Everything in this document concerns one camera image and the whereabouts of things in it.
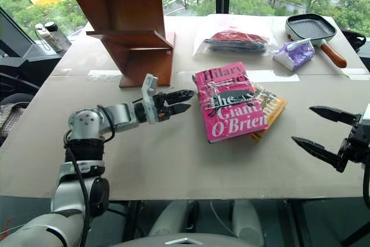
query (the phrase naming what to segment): grill pan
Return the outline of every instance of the grill pan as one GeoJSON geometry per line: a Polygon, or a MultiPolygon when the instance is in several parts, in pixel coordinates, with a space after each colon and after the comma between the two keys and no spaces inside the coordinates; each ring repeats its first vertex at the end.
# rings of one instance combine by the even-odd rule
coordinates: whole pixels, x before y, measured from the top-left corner
{"type": "Polygon", "coordinates": [[[312,44],[320,47],[336,66],[347,66],[346,60],[327,43],[336,34],[336,29],[318,14],[291,16],[286,21],[285,30],[292,40],[311,38],[312,44]]]}

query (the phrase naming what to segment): pink book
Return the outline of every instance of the pink book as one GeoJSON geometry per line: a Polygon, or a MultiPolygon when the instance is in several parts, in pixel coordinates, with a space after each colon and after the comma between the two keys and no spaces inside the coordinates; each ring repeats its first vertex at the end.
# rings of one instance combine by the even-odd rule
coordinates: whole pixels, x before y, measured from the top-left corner
{"type": "Polygon", "coordinates": [[[210,143],[267,128],[243,63],[198,72],[195,81],[210,143]]]}

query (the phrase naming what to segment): book cover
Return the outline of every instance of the book cover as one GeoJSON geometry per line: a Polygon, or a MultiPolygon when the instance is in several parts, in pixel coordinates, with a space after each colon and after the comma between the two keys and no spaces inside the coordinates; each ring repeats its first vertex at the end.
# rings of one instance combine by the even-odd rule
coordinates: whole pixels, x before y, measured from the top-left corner
{"type": "MultiPolygon", "coordinates": [[[[284,111],[288,102],[256,83],[252,83],[252,85],[256,92],[256,98],[260,102],[261,109],[266,116],[269,128],[284,111]]],[[[259,141],[266,132],[267,130],[254,133],[251,137],[256,141],[259,141]]]]}
{"type": "Polygon", "coordinates": [[[243,63],[198,72],[195,82],[210,143],[267,128],[243,63]]]}

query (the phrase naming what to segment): table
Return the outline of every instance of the table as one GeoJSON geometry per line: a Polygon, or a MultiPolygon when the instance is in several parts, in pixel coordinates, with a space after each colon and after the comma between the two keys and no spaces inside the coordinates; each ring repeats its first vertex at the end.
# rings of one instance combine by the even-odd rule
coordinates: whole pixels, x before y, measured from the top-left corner
{"type": "MultiPolygon", "coordinates": [[[[193,89],[196,71],[243,61],[248,71],[290,72],[271,57],[208,55],[193,58],[201,17],[167,17],[176,31],[172,85],[158,91],[193,89]]],[[[287,40],[285,17],[265,17],[280,45],[287,40]]],[[[198,100],[192,108],[160,124],[116,134],[105,146],[104,176],[113,200],[204,198],[318,198],[361,196],[363,170],[349,163],[342,174],[299,148],[292,135],[337,152],[350,127],[320,118],[312,105],[362,113],[369,102],[369,73],[339,32],[329,42],[347,59],[345,75],[321,50],[297,70],[299,81],[262,85],[288,101],[286,110],[259,143],[239,137],[207,143],[198,100]]],[[[121,76],[101,42],[81,36],[45,81],[0,149],[0,195],[51,197],[60,164],[68,116],[96,104],[113,105],[140,97],[139,89],[119,89],[121,76]]]]}

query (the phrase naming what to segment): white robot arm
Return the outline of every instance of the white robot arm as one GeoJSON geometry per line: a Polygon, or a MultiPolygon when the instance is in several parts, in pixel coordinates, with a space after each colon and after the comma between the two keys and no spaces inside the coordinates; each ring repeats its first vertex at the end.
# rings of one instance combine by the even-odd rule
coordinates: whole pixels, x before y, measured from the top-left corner
{"type": "Polygon", "coordinates": [[[157,78],[146,75],[143,98],[135,102],[80,109],[68,119],[64,136],[65,162],[60,166],[51,213],[32,219],[11,234],[0,246],[84,246],[90,222],[108,208],[109,183],[102,178],[104,143],[116,132],[154,124],[185,112],[190,105],[180,104],[194,92],[181,90],[170,94],[156,93],[157,78]],[[111,132],[108,139],[104,134],[111,132]]]}

